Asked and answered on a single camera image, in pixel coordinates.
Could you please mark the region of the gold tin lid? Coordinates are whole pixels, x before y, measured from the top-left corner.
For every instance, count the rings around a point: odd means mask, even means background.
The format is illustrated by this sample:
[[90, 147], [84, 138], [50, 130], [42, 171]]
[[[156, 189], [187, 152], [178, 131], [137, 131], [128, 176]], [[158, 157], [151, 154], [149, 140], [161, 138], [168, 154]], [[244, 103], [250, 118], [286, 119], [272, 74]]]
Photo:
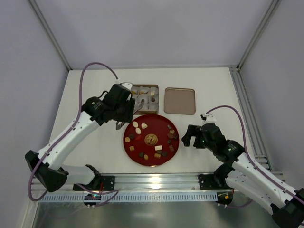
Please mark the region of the gold tin lid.
[[164, 112], [194, 115], [196, 112], [195, 91], [190, 88], [167, 87], [164, 93]]

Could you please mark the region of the gold tin box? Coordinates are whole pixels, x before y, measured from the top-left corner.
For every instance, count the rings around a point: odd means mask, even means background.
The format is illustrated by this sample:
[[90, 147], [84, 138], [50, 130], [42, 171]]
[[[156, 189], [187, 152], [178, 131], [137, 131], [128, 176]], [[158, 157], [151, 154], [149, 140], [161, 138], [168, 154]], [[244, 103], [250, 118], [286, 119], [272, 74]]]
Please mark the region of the gold tin box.
[[158, 114], [159, 112], [159, 86], [156, 84], [134, 84], [131, 88], [132, 98], [135, 99], [135, 106], [144, 99], [144, 106], [135, 115]]

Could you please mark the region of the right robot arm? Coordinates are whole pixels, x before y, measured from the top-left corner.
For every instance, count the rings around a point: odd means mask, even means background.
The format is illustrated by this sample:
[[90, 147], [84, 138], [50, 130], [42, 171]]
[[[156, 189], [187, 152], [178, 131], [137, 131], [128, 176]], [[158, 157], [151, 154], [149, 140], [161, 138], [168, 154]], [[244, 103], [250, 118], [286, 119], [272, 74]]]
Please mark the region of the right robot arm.
[[289, 186], [246, 154], [238, 142], [228, 140], [214, 123], [189, 125], [184, 146], [208, 149], [222, 162], [213, 174], [199, 175], [203, 188], [235, 189], [263, 207], [281, 228], [297, 228], [304, 221], [304, 190]]

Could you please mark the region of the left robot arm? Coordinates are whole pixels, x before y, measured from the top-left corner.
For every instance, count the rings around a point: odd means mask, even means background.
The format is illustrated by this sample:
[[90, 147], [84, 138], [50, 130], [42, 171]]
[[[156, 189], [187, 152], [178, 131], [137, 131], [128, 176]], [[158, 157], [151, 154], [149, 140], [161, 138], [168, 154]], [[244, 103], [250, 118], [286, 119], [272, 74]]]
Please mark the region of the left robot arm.
[[108, 121], [130, 123], [133, 119], [135, 99], [131, 83], [114, 84], [103, 99], [93, 96], [81, 106], [76, 119], [38, 152], [29, 151], [26, 162], [35, 177], [48, 192], [65, 184], [82, 184], [90, 190], [98, 188], [101, 174], [92, 166], [66, 166], [68, 155], [93, 131]]

